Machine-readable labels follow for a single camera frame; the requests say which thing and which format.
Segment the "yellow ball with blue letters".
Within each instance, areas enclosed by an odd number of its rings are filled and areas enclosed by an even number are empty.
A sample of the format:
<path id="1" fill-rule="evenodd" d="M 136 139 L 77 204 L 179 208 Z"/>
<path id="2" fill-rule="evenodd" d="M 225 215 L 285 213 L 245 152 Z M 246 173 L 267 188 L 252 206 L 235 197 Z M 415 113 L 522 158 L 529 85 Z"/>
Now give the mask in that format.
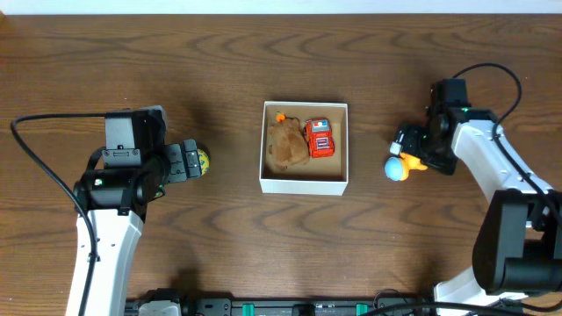
<path id="1" fill-rule="evenodd" d="M 208 154 L 202 150 L 198 150 L 198 165 L 201 169 L 201 175 L 205 175 L 210 167 L 210 158 Z"/>

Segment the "orange duck toy blue cap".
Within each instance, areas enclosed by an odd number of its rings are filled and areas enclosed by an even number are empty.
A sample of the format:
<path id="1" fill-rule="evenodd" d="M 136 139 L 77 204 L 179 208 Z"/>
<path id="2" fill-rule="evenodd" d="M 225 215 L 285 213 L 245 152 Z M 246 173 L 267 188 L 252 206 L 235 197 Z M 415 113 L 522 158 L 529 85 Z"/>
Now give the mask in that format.
<path id="1" fill-rule="evenodd" d="M 385 175 L 395 181 L 405 181 L 411 170 L 427 170 L 429 167 L 422 163 L 420 158 L 413 155 L 400 153 L 390 157 L 384 166 Z"/>

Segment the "red toy truck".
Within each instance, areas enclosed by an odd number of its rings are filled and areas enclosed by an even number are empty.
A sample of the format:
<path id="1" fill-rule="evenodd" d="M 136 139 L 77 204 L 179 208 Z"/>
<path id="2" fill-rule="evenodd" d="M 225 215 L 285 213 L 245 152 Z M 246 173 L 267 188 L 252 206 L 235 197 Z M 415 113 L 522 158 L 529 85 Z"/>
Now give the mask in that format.
<path id="1" fill-rule="evenodd" d="M 330 122 L 327 118 L 309 119 L 304 127 L 309 155 L 313 159 L 330 157 L 335 152 L 335 143 Z"/>

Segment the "brown plush bear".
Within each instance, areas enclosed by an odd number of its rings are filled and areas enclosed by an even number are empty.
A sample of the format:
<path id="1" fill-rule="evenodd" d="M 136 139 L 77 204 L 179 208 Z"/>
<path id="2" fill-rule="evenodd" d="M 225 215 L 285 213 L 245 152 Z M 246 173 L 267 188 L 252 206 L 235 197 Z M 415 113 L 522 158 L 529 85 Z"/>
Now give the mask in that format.
<path id="1" fill-rule="evenodd" d="M 297 118 L 288 118 L 278 112 L 276 122 L 269 127 L 269 136 L 271 144 L 268 151 L 277 169 L 285 170 L 291 166 L 308 163 L 308 145 Z"/>

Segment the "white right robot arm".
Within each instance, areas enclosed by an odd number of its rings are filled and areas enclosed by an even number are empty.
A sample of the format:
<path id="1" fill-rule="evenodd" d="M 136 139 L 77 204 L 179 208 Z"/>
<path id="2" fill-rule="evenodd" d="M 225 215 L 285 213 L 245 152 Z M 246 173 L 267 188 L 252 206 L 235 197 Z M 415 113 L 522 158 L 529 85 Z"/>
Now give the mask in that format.
<path id="1" fill-rule="evenodd" d="M 528 168 L 495 115 L 431 110 L 425 126 L 399 127 L 390 152 L 385 173 L 394 181 L 415 169 L 451 175 L 463 162 L 488 202 L 471 267 L 433 289 L 437 314 L 488 311 L 561 290 L 561 194 Z"/>

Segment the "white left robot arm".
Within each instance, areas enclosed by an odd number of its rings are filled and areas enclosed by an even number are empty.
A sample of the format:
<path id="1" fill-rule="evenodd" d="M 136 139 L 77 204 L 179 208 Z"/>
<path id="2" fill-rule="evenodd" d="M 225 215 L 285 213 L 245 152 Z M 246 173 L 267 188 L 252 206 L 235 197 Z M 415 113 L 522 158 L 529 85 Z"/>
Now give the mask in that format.
<path id="1" fill-rule="evenodd" d="M 77 252 L 67 315 L 122 315 L 130 269 L 148 204 L 165 187 L 201 177 L 205 152 L 193 139 L 153 148 L 95 151 L 74 193 L 79 202 Z"/>

